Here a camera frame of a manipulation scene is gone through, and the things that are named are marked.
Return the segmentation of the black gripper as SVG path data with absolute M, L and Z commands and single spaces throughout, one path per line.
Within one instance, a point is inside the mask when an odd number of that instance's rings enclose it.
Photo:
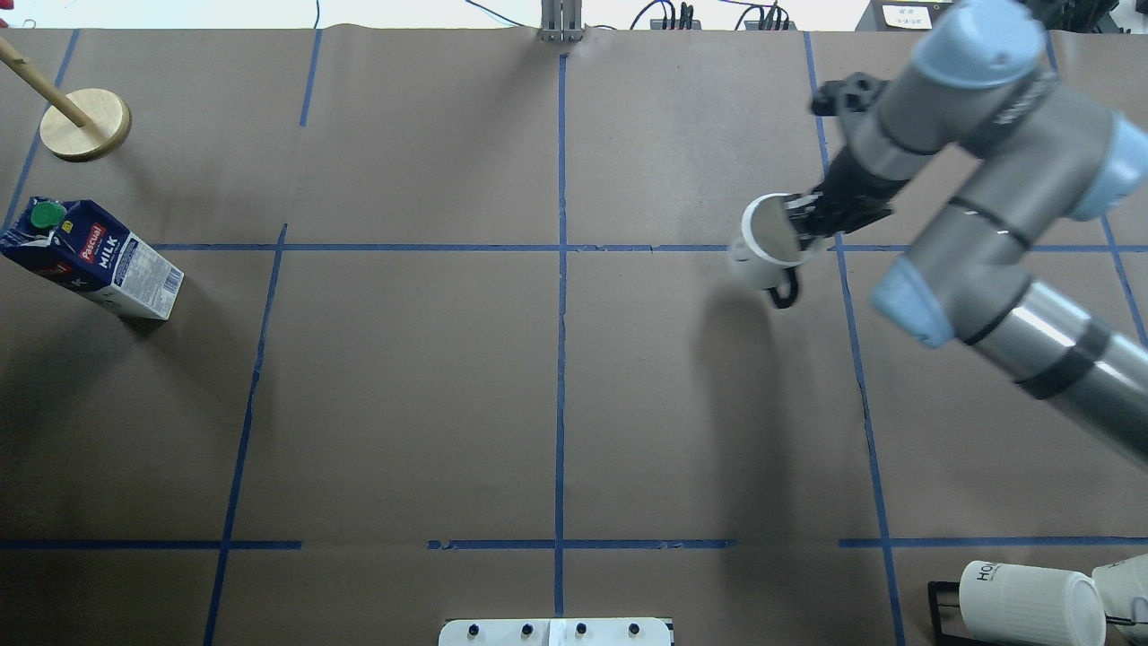
M 812 224 L 812 229 L 796 228 L 799 249 L 823 252 L 828 238 L 850 234 L 892 215 L 892 200 L 907 184 L 907 179 L 876 176 L 850 148 L 841 148 L 814 195 L 786 196 L 788 220 Z

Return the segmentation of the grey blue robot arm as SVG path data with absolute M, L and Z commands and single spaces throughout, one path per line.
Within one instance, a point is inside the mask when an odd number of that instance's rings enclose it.
M 957 1 L 892 81 L 828 81 L 812 111 L 841 120 L 824 179 L 786 196 L 802 247 L 892 213 L 956 143 L 978 168 L 872 290 L 924 347 L 959 340 L 1120 453 L 1145 464 L 1145 348 L 1029 273 L 1058 218 L 1093 221 L 1145 182 L 1145 131 L 1042 65 L 1044 25 L 1016 1 Z

